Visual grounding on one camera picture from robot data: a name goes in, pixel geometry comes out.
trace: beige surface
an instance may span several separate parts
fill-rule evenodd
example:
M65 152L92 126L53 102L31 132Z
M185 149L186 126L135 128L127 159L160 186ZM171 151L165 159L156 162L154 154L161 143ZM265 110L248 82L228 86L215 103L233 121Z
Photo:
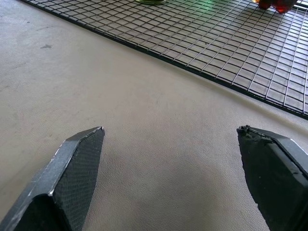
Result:
M267 231L235 129L308 122L15 0L0 7L0 220L62 141L102 125L85 231Z

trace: small dark spot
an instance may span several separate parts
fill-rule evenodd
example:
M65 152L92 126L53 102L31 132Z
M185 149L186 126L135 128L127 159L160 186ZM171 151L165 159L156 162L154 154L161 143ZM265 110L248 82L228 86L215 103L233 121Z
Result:
M48 44L46 44L45 46L40 47L40 49L51 48L51 47L52 47L52 45L48 45Z

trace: black wire grid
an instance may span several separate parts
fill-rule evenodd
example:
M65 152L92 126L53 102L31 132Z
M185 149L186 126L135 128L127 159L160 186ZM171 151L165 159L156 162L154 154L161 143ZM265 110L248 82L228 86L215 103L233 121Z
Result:
M308 119L308 0L23 0L105 37Z

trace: wire rack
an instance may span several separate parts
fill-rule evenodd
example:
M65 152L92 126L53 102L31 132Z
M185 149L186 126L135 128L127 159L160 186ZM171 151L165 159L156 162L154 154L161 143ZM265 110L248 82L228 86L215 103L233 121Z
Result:
M308 0L286 14L250 0L23 0L308 119Z

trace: green object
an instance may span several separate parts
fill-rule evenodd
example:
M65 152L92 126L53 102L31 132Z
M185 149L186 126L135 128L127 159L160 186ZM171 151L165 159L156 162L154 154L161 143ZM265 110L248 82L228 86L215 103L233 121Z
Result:
M149 5L158 5L166 2L166 0L136 0L136 1L142 4L149 4Z

